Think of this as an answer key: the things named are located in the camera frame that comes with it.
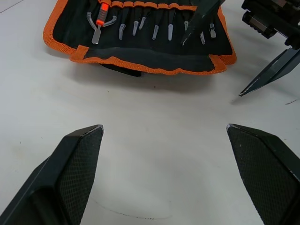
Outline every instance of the tool roll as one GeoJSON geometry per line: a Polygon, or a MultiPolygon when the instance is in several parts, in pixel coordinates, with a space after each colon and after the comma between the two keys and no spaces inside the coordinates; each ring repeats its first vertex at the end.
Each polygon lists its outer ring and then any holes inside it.
{"type": "Polygon", "coordinates": [[[180,43],[196,10],[193,1],[58,0],[44,41],[71,61],[128,74],[223,72],[236,62],[236,54],[221,9],[200,35],[180,43]]]}

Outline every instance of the white table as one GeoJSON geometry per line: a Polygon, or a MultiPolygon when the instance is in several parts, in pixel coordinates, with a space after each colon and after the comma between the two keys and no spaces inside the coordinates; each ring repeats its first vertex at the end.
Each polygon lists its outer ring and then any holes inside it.
{"type": "Polygon", "coordinates": [[[259,35],[241,20],[242,0],[228,0],[235,65],[205,77],[135,78],[49,49],[42,32],[55,3],[24,0],[0,14],[0,212],[65,134],[103,124],[82,225],[262,225],[226,125],[276,134],[300,155],[300,100],[287,105],[299,99],[300,67],[237,98],[284,38],[259,35]]]}

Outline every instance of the tool bag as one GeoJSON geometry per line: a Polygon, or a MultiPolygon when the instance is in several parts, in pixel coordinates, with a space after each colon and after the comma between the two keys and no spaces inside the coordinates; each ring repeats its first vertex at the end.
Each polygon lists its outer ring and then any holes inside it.
{"type": "Polygon", "coordinates": [[[223,72],[236,54],[221,9],[200,36],[181,44],[195,10],[190,0],[58,0],[43,38],[73,62],[136,76],[223,72]]]}

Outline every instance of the pencil mark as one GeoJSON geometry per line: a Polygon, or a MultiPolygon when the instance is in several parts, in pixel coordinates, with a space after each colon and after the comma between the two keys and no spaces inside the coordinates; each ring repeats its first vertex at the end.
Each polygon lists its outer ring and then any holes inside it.
{"type": "Polygon", "coordinates": [[[289,103],[286,103],[285,105],[289,105],[289,104],[291,104],[291,103],[293,103],[293,102],[295,102],[295,101],[297,101],[298,99],[296,99],[296,100],[293,100],[293,101],[291,101],[291,102],[289,102],[289,103]]]}
{"type": "Polygon", "coordinates": [[[5,11],[8,10],[8,9],[14,7],[15,5],[19,4],[19,3],[22,2],[22,1],[24,1],[24,0],[21,0],[21,1],[17,2],[16,4],[13,4],[12,6],[10,6],[10,7],[6,8],[6,9],[2,10],[2,11],[0,12],[0,14],[3,13],[3,12],[5,12],[5,11]]]}
{"type": "Polygon", "coordinates": [[[147,219],[147,220],[166,220],[166,219],[169,219],[172,217],[172,215],[169,215],[167,217],[161,217],[161,218],[147,218],[147,217],[136,217],[136,216],[131,216],[131,215],[128,215],[128,214],[125,214],[125,213],[121,213],[121,212],[117,212],[117,211],[114,211],[114,210],[111,210],[103,205],[101,205],[100,203],[98,203],[95,199],[91,198],[91,200],[93,200],[97,205],[99,205],[100,207],[102,207],[103,209],[105,210],[108,210],[110,212],[113,212],[113,213],[116,213],[116,214],[119,214],[119,215],[123,215],[123,216],[126,216],[126,217],[131,217],[131,218],[137,218],[137,219],[147,219]]]}

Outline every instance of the tool pocket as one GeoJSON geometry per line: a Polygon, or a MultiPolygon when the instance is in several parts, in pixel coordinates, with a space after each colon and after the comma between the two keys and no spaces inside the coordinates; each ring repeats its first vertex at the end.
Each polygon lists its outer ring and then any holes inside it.
{"type": "Polygon", "coordinates": [[[236,55],[221,9],[181,44],[195,10],[190,0],[59,0],[44,41],[75,62],[166,75],[223,72],[236,55]]]}

